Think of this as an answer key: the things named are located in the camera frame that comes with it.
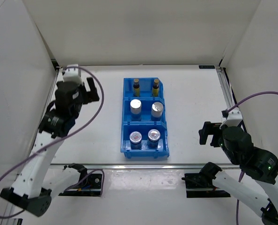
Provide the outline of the tall white blue shaker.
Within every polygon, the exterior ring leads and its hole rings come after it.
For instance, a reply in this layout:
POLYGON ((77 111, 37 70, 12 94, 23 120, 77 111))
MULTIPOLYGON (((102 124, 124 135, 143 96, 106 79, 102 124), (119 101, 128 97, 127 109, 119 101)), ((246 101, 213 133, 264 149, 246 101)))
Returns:
POLYGON ((151 107, 151 120, 160 121, 164 111, 164 105, 161 102, 154 102, 151 107))
POLYGON ((133 121, 141 121, 142 103, 139 99, 133 99, 130 102, 130 112, 133 121))

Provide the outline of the small amber bottle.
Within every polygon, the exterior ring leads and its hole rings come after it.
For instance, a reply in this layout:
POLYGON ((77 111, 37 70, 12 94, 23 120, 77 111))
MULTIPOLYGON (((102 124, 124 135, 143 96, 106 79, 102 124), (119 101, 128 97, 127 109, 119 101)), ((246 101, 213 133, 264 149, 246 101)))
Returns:
POLYGON ((160 88, 160 81, 159 79, 154 79, 153 87, 152 87, 152 96, 158 97, 159 95, 159 88, 160 88))
POLYGON ((138 78, 133 80, 133 95, 135 97, 140 97, 140 84, 138 78))

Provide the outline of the red-lid sauce jar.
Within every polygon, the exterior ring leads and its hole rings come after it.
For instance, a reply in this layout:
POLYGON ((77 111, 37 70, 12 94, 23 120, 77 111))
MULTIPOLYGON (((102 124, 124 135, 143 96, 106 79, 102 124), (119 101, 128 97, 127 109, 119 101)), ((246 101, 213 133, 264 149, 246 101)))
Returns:
POLYGON ((142 146, 142 134, 139 131, 133 131, 129 135, 131 149, 139 150, 142 146))
POLYGON ((147 134, 147 145, 150 148, 156 149, 158 148, 158 143, 160 140, 161 134, 157 129, 151 129, 147 134))

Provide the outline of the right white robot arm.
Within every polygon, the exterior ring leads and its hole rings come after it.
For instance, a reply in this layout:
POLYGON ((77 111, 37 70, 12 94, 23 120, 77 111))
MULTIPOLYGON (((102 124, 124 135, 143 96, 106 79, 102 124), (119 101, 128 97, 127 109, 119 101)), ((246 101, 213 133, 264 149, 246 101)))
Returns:
POLYGON ((278 158, 272 152, 256 147, 250 134, 240 127, 205 122, 199 130, 204 145, 212 135, 211 146, 220 147, 230 162, 239 166, 248 178, 246 184, 230 176, 217 164, 208 162, 199 172, 204 187, 215 187, 249 207, 265 225, 278 225, 278 158))

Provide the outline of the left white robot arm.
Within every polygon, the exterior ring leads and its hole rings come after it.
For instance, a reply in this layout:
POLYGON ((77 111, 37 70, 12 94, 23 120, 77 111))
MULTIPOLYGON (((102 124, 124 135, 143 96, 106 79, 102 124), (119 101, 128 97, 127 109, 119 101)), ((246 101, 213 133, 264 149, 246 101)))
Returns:
POLYGON ((55 99, 51 101, 38 127, 38 143, 30 156, 22 161, 24 168, 16 181, 3 188, 0 197, 36 217, 42 216, 53 198, 71 189, 85 189, 92 185, 92 173, 81 164, 64 166, 62 173, 44 181, 48 168, 65 139, 72 136, 70 129, 83 105, 100 101, 95 79, 87 78, 87 91, 79 76, 57 82, 55 99))

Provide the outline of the right aluminium frame rail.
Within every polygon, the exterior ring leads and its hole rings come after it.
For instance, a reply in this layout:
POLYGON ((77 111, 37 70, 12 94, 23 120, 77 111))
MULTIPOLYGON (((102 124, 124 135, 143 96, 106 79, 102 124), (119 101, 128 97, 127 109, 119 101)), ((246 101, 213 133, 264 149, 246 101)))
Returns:
MULTIPOLYGON (((231 85, 229 83, 229 80, 227 78, 226 69, 218 68, 216 70, 217 70, 220 86, 221 86, 221 89, 223 92, 223 96, 224 96, 224 99, 225 99, 225 102, 227 105, 227 109, 230 109, 231 107, 233 107, 235 105, 235 98, 234 98, 233 91, 232 91, 231 85)), ((243 120, 239 124, 239 127, 241 127, 244 131, 246 131, 243 120)))

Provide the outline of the aluminium frame rail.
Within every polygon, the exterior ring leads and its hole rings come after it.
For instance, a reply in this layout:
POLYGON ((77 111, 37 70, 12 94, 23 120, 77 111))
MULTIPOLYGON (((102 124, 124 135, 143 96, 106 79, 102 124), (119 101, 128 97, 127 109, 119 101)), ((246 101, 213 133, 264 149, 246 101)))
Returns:
POLYGON ((34 141, 38 133, 38 126, 51 99, 51 93, 58 75, 58 68, 33 69, 28 77, 19 79, 20 87, 15 89, 16 97, 11 98, 11 102, 18 108, 15 110, 18 115, 11 117, 15 119, 13 134, 13 144, 5 147, 6 156, 12 157, 13 164, 1 177, 3 184, 0 190, 9 187, 16 179, 16 174, 21 169, 18 164, 29 157, 34 141))
MULTIPOLYGON (((225 102, 227 105, 227 109, 230 109, 231 107, 233 107, 235 105, 235 98, 234 98, 233 91, 232 91, 231 85, 229 83, 229 80, 227 78, 226 69, 218 68, 216 70, 217 70, 220 86, 221 86, 221 89, 223 92, 223 96, 224 96, 224 99, 225 99, 225 102)), ((239 127, 241 127, 244 131, 246 131, 243 120, 239 124, 239 127)))

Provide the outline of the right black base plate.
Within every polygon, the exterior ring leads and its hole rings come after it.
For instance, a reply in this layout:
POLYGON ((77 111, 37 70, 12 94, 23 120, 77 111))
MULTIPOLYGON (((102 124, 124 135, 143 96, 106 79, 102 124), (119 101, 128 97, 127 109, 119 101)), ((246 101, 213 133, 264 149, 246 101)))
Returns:
POLYGON ((199 173, 185 173, 182 177, 185 182, 187 198, 228 198, 231 195, 215 187, 212 183, 202 179, 199 173))

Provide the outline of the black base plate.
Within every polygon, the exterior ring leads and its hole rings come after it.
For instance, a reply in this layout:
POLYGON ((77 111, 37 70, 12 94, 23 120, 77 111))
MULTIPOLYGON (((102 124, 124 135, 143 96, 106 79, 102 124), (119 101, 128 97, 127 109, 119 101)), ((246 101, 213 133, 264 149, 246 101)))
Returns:
POLYGON ((202 179, 199 173, 185 173, 182 177, 185 182, 187 198, 228 198, 231 195, 215 187, 212 183, 202 179))
POLYGON ((103 169, 95 169, 88 174, 81 184, 60 193, 59 196, 101 197, 105 176, 103 169))

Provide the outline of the aluminium front rail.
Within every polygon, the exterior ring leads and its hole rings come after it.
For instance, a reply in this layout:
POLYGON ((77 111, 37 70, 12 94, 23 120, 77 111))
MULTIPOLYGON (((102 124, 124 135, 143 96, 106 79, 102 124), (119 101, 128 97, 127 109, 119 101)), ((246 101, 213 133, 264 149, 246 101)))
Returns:
MULTIPOLYGON (((60 169, 66 164, 51 164, 49 168, 60 169)), ((88 169, 112 169, 112 170, 135 170, 135 169, 201 169, 205 164, 83 164, 88 169)), ((217 164, 222 169, 239 169, 238 165, 217 164)))

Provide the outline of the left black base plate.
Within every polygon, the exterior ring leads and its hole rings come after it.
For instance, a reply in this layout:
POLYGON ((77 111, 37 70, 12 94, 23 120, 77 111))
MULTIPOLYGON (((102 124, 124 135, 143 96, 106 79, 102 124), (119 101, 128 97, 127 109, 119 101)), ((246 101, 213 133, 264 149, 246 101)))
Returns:
POLYGON ((59 196, 101 197, 105 176, 103 169, 95 169, 88 174, 81 184, 60 193, 59 196))

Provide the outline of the left aluminium frame rail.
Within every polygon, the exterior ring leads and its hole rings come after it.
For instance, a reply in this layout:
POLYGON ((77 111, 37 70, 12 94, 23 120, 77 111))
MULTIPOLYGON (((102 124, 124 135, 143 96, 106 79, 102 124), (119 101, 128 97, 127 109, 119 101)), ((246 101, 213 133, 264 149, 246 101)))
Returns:
POLYGON ((33 69, 28 77, 19 79, 20 87, 15 89, 16 97, 11 98, 11 102, 18 108, 15 110, 18 115, 11 117, 15 119, 13 134, 13 144, 5 147, 6 156, 12 157, 13 164, 1 177, 3 184, 0 190, 9 187, 16 179, 16 174, 21 169, 18 164, 29 157, 34 141, 38 133, 38 126, 51 99, 51 93, 58 75, 58 68, 33 69))

